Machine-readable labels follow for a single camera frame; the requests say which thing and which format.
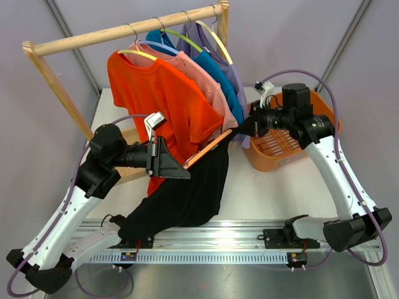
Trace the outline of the orange clothes hanger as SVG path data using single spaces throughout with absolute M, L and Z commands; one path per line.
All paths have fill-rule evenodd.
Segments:
M 211 143 L 206 145 L 201 151 L 193 155 L 190 159 L 188 159 L 183 167 L 185 169 L 190 168 L 193 166 L 196 162 L 198 162 L 203 156 L 205 156 L 209 151 L 215 149 L 219 145 L 220 142 L 222 142 L 225 138 L 227 138 L 229 135 L 231 135 L 233 132 L 232 129 L 226 130 L 223 134 L 218 136 L 216 139 L 214 139 Z

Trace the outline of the black t shirt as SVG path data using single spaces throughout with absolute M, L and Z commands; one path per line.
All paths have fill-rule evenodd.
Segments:
M 223 138 L 188 171 L 190 179 L 166 179 L 142 199 L 122 223 L 118 236 L 128 244 L 171 227 L 195 227 L 217 215 L 229 168 L 228 146 L 235 132 Z

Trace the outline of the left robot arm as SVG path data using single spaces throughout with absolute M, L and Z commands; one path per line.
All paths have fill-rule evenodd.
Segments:
M 109 123 L 97 128 L 89 141 L 84 163 L 75 169 L 65 198 L 44 228 L 23 249 L 12 249 L 6 260 L 23 273 L 37 290 L 53 294 L 72 274 L 101 251 L 117 245 L 131 246 L 135 233 L 122 221 L 105 224 L 80 240 L 72 236 L 121 176 L 118 166 L 143 168 L 150 176 L 189 179 L 191 174 L 168 151 L 164 137 L 128 145 L 119 127 Z

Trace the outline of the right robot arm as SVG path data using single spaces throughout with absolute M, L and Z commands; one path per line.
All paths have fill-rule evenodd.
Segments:
M 382 236 L 392 221 L 388 208 L 379 208 L 368 196 L 345 159 L 339 141 L 339 121 L 315 113 L 312 92 L 303 83 L 290 83 L 278 96 L 281 103 L 272 106 L 273 84 L 258 82 L 254 88 L 260 100 L 251 104 L 249 116 L 240 131 L 251 137 L 263 137 L 271 130 L 286 131 L 316 165 L 335 204 L 336 218 L 299 215 L 285 221 L 284 242 L 297 247 L 304 240 L 328 243 L 336 252 Z

